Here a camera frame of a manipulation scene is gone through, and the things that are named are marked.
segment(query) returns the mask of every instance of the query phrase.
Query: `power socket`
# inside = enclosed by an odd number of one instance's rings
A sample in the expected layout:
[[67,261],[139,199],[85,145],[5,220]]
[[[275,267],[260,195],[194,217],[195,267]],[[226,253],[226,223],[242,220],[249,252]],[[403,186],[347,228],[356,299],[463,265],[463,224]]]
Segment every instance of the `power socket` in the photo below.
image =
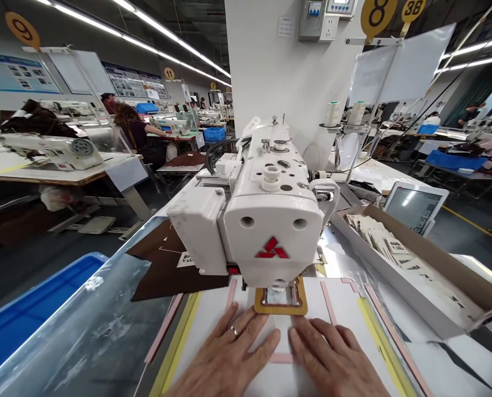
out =
[[323,18],[322,34],[319,37],[320,41],[333,41],[336,38],[338,29],[338,17],[325,16]]

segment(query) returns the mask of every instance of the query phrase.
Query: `monitor screen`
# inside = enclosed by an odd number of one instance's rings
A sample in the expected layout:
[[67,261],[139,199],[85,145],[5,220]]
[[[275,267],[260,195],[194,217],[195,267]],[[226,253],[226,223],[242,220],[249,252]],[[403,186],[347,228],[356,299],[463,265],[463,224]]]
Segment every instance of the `monitor screen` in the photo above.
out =
[[422,234],[442,196],[399,187],[386,212],[416,233]]

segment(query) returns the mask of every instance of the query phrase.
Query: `red logo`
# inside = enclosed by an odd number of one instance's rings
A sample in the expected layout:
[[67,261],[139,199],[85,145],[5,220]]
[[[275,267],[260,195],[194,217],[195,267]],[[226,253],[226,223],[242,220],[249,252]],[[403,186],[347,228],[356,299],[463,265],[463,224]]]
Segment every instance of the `red logo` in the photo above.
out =
[[255,257],[265,257],[270,258],[274,256],[278,256],[282,259],[290,259],[288,254],[282,247],[278,247],[279,242],[275,237],[272,236],[270,240],[264,246],[264,251],[259,251]]

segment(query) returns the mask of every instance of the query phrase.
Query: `electrical box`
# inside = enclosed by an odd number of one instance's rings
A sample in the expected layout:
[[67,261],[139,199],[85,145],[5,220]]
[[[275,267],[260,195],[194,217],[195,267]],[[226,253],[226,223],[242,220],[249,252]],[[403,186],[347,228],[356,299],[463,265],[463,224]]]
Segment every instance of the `electrical box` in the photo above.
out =
[[333,41],[338,21],[353,17],[356,1],[303,0],[299,41]]

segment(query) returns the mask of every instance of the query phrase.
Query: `spool of thread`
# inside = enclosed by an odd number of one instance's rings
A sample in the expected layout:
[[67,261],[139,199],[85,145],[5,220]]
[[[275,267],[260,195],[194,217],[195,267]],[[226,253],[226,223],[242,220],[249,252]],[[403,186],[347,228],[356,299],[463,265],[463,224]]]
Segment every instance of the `spool of thread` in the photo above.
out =
[[352,106],[351,115],[347,124],[349,125],[362,125],[363,114],[366,111],[366,103],[364,101],[358,101]]
[[340,123],[341,111],[340,104],[338,102],[329,102],[327,104],[327,113],[325,115],[325,122],[323,125],[325,127],[335,127]]

